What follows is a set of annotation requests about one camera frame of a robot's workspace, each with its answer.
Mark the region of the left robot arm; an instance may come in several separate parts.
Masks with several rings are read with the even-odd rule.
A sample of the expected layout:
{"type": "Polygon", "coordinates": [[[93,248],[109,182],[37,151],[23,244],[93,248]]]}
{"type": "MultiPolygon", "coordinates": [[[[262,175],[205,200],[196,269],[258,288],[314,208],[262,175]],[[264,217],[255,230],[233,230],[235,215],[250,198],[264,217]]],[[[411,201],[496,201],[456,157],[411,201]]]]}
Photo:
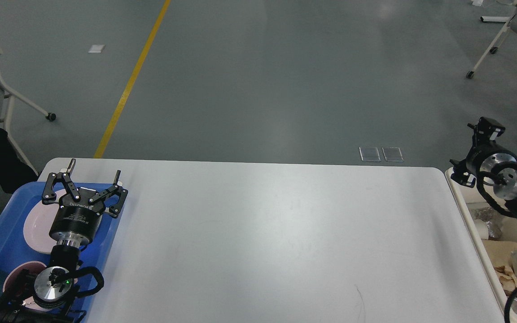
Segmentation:
{"type": "Polygon", "coordinates": [[[74,183],[75,162],[19,188],[0,215],[0,323],[80,323],[105,285],[129,191],[120,171],[74,183]]]}

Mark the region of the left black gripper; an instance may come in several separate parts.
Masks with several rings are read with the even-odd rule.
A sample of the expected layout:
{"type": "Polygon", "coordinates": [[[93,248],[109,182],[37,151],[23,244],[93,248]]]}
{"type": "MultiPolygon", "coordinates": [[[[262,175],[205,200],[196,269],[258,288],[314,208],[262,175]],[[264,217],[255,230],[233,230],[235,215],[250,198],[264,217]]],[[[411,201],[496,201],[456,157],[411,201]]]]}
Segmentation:
{"type": "Polygon", "coordinates": [[[80,245],[88,245],[94,241],[103,214],[108,214],[113,219],[119,218],[128,189],[119,181],[121,170],[117,170],[111,186],[95,193],[88,200],[81,200],[78,188],[70,178],[75,165],[76,159],[71,159],[66,171],[48,174],[41,202],[43,205],[59,204],[49,230],[51,239],[57,242],[71,240],[80,245]],[[58,202],[54,190],[56,184],[61,184],[71,197],[61,197],[58,202]]]}

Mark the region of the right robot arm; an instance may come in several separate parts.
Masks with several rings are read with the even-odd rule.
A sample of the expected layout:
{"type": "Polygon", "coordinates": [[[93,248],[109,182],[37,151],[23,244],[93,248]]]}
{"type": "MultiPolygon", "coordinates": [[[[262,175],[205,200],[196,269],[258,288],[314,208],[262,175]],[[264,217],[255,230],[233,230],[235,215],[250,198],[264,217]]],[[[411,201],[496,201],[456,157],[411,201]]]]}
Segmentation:
{"type": "Polygon", "coordinates": [[[492,118],[469,123],[472,146],[462,160],[451,160],[451,179],[478,190],[488,205],[517,219],[517,155],[497,143],[505,127],[492,118]]]}

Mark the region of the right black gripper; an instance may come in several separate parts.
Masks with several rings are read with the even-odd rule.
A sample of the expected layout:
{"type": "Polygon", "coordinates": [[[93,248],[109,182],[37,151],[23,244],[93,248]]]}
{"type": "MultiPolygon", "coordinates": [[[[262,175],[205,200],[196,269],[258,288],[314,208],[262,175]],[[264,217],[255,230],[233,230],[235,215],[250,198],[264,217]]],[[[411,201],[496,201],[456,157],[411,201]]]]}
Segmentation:
{"type": "Polygon", "coordinates": [[[492,118],[480,117],[476,124],[468,123],[473,130],[472,147],[463,160],[450,159],[451,179],[468,188],[476,186],[478,172],[498,174],[494,170],[505,164],[517,164],[514,153],[496,144],[497,137],[505,132],[505,126],[492,118]]]}

